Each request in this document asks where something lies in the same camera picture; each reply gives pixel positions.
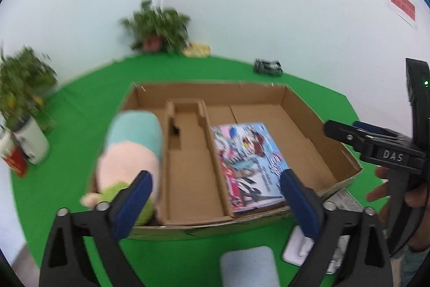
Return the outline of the colourful children's book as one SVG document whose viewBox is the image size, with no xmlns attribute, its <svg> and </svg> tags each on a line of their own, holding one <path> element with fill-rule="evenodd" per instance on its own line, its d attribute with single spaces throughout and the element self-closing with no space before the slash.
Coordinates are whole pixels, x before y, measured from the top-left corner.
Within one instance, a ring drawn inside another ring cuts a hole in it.
<svg viewBox="0 0 430 287">
<path fill-rule="evenodd" d="M 263 123 L 217 125 L 212 132 L 234 214 L 285 203 L 280 176 L 288 165 Z"/>
</svg>

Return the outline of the pastel plush toy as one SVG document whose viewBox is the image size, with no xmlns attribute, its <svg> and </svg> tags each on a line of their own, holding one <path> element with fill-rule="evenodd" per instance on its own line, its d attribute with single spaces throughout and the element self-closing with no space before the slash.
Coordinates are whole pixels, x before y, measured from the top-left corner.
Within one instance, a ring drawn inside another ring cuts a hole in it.
<svg viewBox="0 0 430 287">
<path fill-rule="evenodd" d="M 97 189 L 82 196 L 80 203 L 93 209 L 101 202 L 111 202 L 141 171 L 147 171 L 152 176 L 152 191 L 135 223 L 145 225 L 155 215 L 158 205 L 162 151 L 163 131 L 153 113 L 121 111 L 109 125 L 103 151 L 97 160 Z"/>
</svg>

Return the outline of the white green medicine box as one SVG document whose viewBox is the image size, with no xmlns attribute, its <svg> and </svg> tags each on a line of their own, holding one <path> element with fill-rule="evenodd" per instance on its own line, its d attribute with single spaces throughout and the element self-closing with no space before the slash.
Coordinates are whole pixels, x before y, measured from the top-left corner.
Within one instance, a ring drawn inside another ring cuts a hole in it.
<svg viewBox="0 0 430 287">
<path fill-rule="evenodd" d="M 364 207 L 347 189 L 334 193 L 327 201 L 334 203 L 338 208 L 345 211 L 362 212 L 364 210 Z"/>
</svg>

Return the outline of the white folding phone stand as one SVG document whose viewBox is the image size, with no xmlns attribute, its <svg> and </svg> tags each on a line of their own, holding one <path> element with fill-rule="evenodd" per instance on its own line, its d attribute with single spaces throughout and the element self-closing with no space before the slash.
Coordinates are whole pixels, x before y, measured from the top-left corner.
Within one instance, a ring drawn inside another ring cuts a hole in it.
<svg viewBox="0 0 430 287">
<path fill-rule="evenodd" d="M 337 248 L 327 268 L 327 275 L 333 275 L 340 268 L 343 256 L 348 246 L 350 236 L 343 235 L 339 237 Z M 289 237 L 289 241 L 282 253 L 284 262 L 301 267 L 308 257 L 314 246 L 311 238 L 306 237 L 299 226 L 295 226 Z"/>
</svg>

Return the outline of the red paper cup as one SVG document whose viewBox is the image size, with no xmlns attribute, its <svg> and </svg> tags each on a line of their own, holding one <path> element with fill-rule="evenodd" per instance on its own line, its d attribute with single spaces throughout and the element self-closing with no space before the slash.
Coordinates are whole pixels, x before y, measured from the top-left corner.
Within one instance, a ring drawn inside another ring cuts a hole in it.
<svg viewBox="0 0 430 287">
<path fill-rule="evenodd" d="M 27 172 L 28 166 L 23 153 L 20 148 L 15 144 L 10 133 L 5 133 L 1 136 L 1 158 L 9 166 L 17 176 L 23 178 Z"/>
</svg>

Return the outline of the potted plant white pot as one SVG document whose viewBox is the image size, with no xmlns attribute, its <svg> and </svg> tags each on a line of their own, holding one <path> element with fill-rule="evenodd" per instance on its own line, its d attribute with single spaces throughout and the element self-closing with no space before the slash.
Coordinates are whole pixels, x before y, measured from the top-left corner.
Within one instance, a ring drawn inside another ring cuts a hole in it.
<svg viewBox="0 0 430 287">
<path fill-rule="evenodd" d="M 1 54 L 1 128 L 33 165 L 47 156 L 46 132 L 54 126 L 46 104 L 58 79 L 47 61 L 47 55 L 38 55 L 31 47 L 13 55 Z"/>
</svg>

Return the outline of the brown cardboard box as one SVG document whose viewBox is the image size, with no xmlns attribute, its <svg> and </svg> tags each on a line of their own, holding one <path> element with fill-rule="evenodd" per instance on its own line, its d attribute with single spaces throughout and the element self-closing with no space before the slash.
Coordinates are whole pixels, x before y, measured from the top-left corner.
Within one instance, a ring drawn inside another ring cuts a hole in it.
<svg viewBox="0 0 430 287">
<path fill-rule="evenodd" d="M 110 201 L 147 171 L 153 190 L 133 238 L 229 234 L 289 215 L 280 187 L 286 169 L 328 197 L 361 165 L 286 86 L 139 84 L 109 125 L 81 202 Z"/>
</svg>

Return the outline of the cardboard divider insert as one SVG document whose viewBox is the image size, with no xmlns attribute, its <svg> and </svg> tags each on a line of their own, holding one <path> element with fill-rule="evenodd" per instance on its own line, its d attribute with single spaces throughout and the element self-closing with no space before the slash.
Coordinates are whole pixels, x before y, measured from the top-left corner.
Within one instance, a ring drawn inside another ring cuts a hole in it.
<svg viewBox="0 0 430 287">
<path fill-rule="evenodd" d="M 233 218 L 206 104 L 169 99 L 157 216 L 166 226 L 197 226 Z"/>
</svg>

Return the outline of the green table cloth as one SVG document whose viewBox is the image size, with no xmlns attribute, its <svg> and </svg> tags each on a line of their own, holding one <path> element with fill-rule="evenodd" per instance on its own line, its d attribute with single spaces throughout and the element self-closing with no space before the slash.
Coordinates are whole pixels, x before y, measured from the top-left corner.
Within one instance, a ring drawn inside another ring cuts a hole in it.
<svg viewBox="0 0 430 287">
<path fill-rule="evenodd" d="M 90 173 L 103 146 L 108 124 L 135 83 L 188 80 L 271 82 L 250 64 L 224 58 L 176 55 L 136 56 L 116 62 L 63 86 L 47 103 L 54 126 L 50 152 L 24 178 L 12 179 L 17 214 L 36 263 L 42 261 L 56 211 L 80 212 Z M 181 241 L 124 240 L 123 252 L 147 286 L 220 286 L 220 257 L 267 246 L 275 256 L 282 286 L 297 268 L 281 258 L 294 226 L 291 218 L 237 234 Z"/>
</svg>

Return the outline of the yellow cloth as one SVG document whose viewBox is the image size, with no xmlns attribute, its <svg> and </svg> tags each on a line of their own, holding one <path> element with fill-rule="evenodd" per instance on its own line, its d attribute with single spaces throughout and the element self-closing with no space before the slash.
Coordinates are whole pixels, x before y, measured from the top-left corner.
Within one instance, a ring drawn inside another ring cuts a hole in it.
<svg viewBox="0 0 430 287">
<path fill-rule="evenodd" d="M 207 58 L 211 55 L 211 47 L 207 44 L 190 42 L 183 48 L 182 54 L 188 58 Z"/>
</svg>

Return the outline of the potted plant red pot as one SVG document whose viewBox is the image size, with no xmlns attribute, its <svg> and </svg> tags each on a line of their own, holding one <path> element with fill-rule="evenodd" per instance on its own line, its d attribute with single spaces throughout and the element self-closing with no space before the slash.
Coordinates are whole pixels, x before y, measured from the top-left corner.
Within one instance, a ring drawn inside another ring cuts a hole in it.
<svg viewBox="0 0 430 287">
<path fill-rule="evenodd" d="M 133 36 L 132 50 L 181 52 L 187 46 L 189 21 L 188 15 L 174 8 L 162 8 L 152 0 L 142 0 L 132 17 L 120 19 L 120 25 Z"/>
</svg>

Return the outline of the red wall notice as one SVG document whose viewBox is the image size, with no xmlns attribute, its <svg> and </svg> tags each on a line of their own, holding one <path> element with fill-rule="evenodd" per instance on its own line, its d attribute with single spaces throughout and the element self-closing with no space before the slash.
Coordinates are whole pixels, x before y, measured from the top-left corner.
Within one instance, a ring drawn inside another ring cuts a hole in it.
<svg viewBox="0 0 430 287">
<path fill-rule="evenodd" d="M 416 6 L 412 0 L 388 0 L 388 6 L 409 26 L 417 26 Z"/>
</svg>

